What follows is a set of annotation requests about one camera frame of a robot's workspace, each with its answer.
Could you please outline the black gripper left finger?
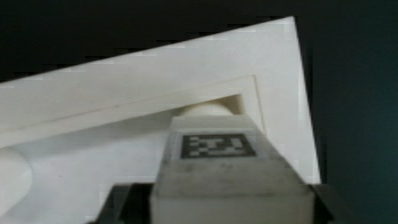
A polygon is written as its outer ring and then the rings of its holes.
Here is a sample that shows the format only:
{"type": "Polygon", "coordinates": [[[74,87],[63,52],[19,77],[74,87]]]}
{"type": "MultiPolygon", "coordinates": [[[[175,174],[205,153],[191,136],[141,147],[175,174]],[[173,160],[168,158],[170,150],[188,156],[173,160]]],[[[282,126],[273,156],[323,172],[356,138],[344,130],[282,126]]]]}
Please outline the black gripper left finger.
{"type": "Polygon", "coordinates": [[[97,218],[86,224],[150,224],[150,183],[120,184],[111,187],[97,218]]]}

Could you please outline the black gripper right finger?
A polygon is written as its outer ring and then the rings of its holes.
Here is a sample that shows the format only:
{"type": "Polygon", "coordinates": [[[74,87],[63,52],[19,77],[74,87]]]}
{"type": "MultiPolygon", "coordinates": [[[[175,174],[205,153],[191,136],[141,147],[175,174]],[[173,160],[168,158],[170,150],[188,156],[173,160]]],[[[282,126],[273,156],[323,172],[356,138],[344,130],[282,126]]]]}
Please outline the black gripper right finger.
{"type": "Polygon", "coordinates": [[[326,184],[312,184],[310,189],[314,192],[312,224],[358,224],[332,187],[326,184]]]}

